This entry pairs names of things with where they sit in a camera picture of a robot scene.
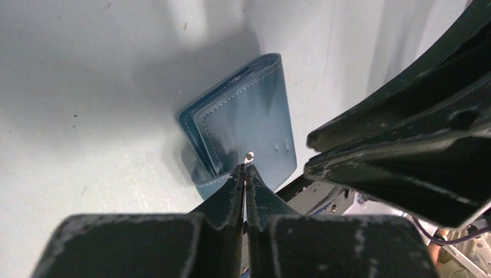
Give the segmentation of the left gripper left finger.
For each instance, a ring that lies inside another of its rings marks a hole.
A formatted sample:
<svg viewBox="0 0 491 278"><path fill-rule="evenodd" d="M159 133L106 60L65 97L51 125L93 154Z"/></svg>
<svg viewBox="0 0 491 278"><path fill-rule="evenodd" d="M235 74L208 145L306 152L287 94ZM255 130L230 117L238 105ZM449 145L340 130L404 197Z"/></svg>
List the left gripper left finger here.
<svg viewBox="0 0 491 278"><path fill-rule="evenodd" d="M239 277L245 165L186 214L75 214L33 277Z"/></svg>

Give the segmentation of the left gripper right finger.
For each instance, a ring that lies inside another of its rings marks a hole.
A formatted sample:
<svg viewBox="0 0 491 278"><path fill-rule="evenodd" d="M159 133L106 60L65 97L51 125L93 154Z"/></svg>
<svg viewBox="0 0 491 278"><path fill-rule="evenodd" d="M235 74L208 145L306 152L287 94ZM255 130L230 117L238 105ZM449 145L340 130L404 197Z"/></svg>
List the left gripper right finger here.
<svg viewBox="0 0 491 278"><path fill-rule="evenodd" d="M409 220L395 215L304 216L245 168L251 277L437 277Z"/></svg>

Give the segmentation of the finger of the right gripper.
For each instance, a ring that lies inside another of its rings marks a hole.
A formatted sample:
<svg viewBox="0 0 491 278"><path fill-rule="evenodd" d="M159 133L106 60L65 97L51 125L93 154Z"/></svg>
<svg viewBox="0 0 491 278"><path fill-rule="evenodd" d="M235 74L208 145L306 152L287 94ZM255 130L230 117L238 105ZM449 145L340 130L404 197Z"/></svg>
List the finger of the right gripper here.
<svg viewBox="0 0 491 278"><path fill-rule="evenodd" d="M411 120L311 158L306 178L461 228L490 209L490 75Z"/></svg>
<svg viewBox="0 0 491 278"><path fill-rule="evenodd" d="M324 152L395 127L490 72L490 1L472 1L415 62L354 107L309 133Z"/></svg>

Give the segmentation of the blue card holder wallet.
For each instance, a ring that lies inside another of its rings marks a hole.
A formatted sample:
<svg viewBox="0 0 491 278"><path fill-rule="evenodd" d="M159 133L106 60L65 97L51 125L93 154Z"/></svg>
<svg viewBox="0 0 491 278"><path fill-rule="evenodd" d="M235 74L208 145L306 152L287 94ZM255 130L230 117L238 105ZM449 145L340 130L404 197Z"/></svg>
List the blue card holder wallet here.
<svg viewBox="0 0 491 278"><path fill-rule="evenodd" d="M253 164L272 190L297 168L283 63L261 55L215 85L178 117L198 164L192 181L203 199L238 164Z"/></svg>

